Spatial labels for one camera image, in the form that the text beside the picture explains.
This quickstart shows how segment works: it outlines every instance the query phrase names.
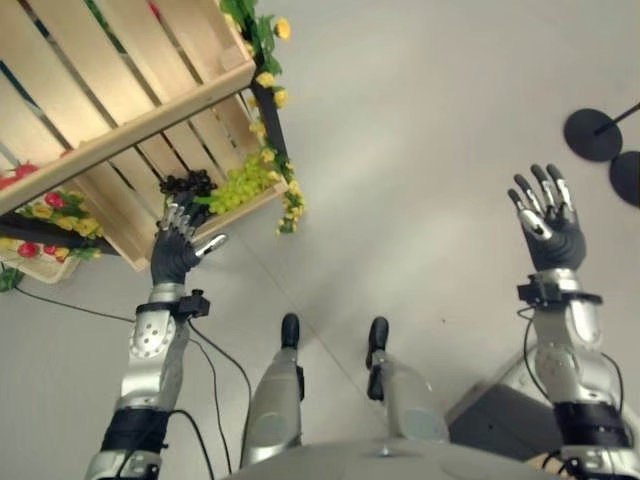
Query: wooden crate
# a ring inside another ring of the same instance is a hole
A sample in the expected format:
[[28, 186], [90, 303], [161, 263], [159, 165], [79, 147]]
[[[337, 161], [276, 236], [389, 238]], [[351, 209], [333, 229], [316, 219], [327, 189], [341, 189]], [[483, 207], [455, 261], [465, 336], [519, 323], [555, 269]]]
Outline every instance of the wooden crate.
[[[65, 185], [85, 193], [136, 269], [148, 264], [162, 215], [158, 179], [205, 169], [222, 185], [259, 146], [237, 95], [255, 64], [215, 1], [149, 3], [0, 1], [0, 144], [41, 167], [0, 192], [0, 213], [75, 176]], [[197, 236], [285, 190], [274, 185]]]

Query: robot leg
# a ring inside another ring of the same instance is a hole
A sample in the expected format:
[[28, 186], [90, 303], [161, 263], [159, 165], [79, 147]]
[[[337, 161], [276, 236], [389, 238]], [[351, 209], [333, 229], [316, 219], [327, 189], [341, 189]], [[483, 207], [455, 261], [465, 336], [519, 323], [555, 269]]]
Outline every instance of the robot leg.
[[385, 351], [388, 333], [387, 320], [377, 317], [369, 332], [367, 394], [385, 403], [389, 435], [448, 442], [449, 430], [431, 387], [418, 372]]
[[300, 402], [304, 376], [298, 366], [298, 317], [282, 320], [282, 348], [265, 372], [251, 402], [241, 466], [266, 460], [301, 443]]

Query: robot forearm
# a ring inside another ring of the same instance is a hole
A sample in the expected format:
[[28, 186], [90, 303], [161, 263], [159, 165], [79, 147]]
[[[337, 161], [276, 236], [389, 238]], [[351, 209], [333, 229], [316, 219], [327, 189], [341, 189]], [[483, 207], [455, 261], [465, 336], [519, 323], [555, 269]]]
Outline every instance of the robot forearm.
[[600, 298], [585, 294], [569, 269], [541, 271], [530, 279], [520, 296], [536, 306], [536, 372], [553, 403], [566, 445], [563, 459], [586, 478], [640, 478], [640, 461], [611, 394], [615, 376], [599, 351]]
[[85, 479], [157, 478], [189, 340], [186, 317], [181, 319], [177, 312], [182, 300], [198, 296], [184, 297], [183, 285], [163, 283], [154, 286], [149, 302], [138, 307], [120, 397]]

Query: vine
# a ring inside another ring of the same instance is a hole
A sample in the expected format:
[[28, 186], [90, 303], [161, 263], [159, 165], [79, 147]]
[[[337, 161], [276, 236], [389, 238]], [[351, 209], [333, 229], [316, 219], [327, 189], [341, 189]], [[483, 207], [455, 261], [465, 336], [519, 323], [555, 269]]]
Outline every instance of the vine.
[[[225, 13], [230, 25], [245, 39], [245, 46], [257, 65], [256, 83], [269, 90], [275, 106], [282, 108], [288, 100], [288, 93], [284, 87], [275, 84], [275, 77], [282, 73], [282, 67], [274, 57], [273, 51], [276, 46], [275, 37], [288, 40], [291, 36], [291, 26], [283, 17], [256, 16], [256, 3], [257, 0], [220, 0], [220, 9]], [[247, 99], [247, 104], [250, 108], [258, 106], [253, 97]], [[305, 210], [305, 200], [295, 179], [293, 165], [287, 155], [275, 147], [260, 116], [251, 123], [249, 129], [263, 144], [259, 156], [271, 169], [270, 178], [274, 181], [284, 179], [289, 186], [282, 197], [284, 216], [279, 221], [276, 232], [295, 232], [298, 219]]]

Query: grape cluster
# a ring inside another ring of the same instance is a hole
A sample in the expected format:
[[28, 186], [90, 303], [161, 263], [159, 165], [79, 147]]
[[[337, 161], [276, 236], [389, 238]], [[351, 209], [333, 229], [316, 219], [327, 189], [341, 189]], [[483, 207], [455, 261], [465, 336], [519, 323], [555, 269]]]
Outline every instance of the grape cluster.
[[251, 200], [271, 186], [269, 170], [260, 166], [257, 155], [248, 155], [241, 169], [227, 172], [227, 182], [211, 193], [209, 210], [222, 215]]
[[176, 178], [169, 175], [160, 182], [160, 191], [165, 195], [175, 196], [181, 192], [191, 192], [200, 197], [206, 197], [214, 189], [213, 182], [206, 170], [189, 170], [186, 178]]

